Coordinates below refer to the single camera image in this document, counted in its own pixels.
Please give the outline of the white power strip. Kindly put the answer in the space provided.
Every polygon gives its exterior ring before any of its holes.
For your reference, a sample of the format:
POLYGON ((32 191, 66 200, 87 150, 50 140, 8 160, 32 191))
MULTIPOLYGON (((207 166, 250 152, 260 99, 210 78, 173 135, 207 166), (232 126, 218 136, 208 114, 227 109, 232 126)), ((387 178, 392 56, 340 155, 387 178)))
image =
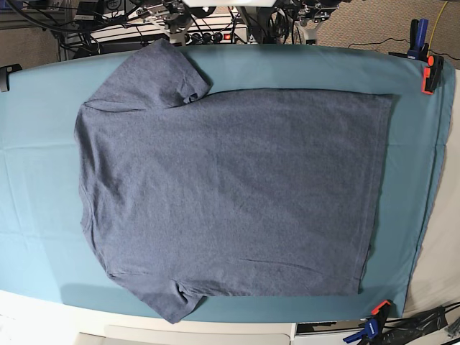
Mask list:
POLYGON ((236 41, 247 42, 247 28, 243 24, 209 24, 190 23, 176 33, 168 32, 162 25, 133 24, 111 27, 96 31, 92 38, 100 43, 139 43, 141 45, 158 39, 169 40, 174 45, 217 45, 234 44, 236 41))

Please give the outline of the orange black clamp right edge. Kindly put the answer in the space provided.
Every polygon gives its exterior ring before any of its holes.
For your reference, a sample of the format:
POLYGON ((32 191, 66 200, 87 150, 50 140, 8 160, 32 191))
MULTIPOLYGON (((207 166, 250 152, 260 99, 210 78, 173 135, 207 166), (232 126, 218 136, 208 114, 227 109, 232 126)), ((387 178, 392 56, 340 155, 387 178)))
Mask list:
POLYGON ((444 58, 440 55, 430 55, 427 64, 423 69, 421 91, 424 94, 432 95, 441 79, 444 58))

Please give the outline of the teal table cloth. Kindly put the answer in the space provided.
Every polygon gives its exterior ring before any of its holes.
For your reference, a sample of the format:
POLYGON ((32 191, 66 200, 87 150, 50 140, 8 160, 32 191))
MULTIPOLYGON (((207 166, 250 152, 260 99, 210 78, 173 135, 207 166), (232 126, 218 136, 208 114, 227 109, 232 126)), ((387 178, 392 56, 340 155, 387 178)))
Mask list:
MULTIPOLYGON (((208 298, 192 321, 289 323, 355 320, 384 299, 403 312, 451 133, 456 72, 445 64, 431 96, 424 64, 366 50, 310 45, 206 45, 182 53, 212 91, 317 88, 395 96, 376 229, 358 295, 208 298)), ((132 316, 155 312, 114 284, 81 230, 80 105, 127 58, 125 52, 12 73, 1 95, 1 289, 132 316)))

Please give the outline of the blue orange clamp bottom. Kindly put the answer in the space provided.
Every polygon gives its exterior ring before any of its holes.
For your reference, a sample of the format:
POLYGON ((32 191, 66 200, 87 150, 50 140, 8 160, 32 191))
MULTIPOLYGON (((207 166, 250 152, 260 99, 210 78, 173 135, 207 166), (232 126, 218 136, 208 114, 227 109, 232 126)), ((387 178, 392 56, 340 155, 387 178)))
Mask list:
POLYGON ((381 340, 383 328, 392 307, 391 300, 383 300, 371 312, 371 316, 362 324, 362 330, 343 339, 346 344, 357 341, 358 344, 376 344, 381 340))

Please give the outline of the black clamp left edge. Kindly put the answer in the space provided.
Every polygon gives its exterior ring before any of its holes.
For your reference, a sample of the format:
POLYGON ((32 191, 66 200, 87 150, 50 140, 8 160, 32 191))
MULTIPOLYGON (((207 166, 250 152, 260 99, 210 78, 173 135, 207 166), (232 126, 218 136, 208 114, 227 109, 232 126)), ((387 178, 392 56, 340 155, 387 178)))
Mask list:
POLYGON ((1 92, 8 92, 10 90, 9 86, 9 76, 12 73, 19 72, 22 70, 20 64, 11 64, 0 67, 0 89, 1 92))

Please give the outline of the black plastic bag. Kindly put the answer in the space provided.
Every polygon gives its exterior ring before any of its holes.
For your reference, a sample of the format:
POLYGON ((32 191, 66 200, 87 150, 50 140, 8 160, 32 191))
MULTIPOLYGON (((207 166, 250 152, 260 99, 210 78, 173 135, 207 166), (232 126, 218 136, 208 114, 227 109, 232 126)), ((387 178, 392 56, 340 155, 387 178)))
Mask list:
POLYGON ((459 302, 416 313, 408 318, 388 321, 384 333, 373 344, 409 344, 411 341, 448 326, 446 315, 459 308, 459 302))

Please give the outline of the blue-grey heathered T-shirt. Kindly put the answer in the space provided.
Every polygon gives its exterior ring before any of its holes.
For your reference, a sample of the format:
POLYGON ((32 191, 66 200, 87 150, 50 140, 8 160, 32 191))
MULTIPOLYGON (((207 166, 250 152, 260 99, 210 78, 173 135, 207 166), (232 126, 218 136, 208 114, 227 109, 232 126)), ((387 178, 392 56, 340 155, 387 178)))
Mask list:
POLYGON ((393 98, 209 89, 161 40, 80 106, 81 225, 108 277, 171 323, 210 296, 356 295, 393 98))

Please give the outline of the blue black clamp upper right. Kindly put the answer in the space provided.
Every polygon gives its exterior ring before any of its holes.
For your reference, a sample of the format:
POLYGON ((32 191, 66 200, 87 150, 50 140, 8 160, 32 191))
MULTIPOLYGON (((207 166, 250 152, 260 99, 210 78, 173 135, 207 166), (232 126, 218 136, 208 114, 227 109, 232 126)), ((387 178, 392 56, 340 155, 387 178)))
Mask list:
POLYGON ((388 52, 389 55, 411 60, 428 61, 428 43, 426 32, 428 28, 427 19, 413 19, 410 24, 409 49, 406 53, 388 52))

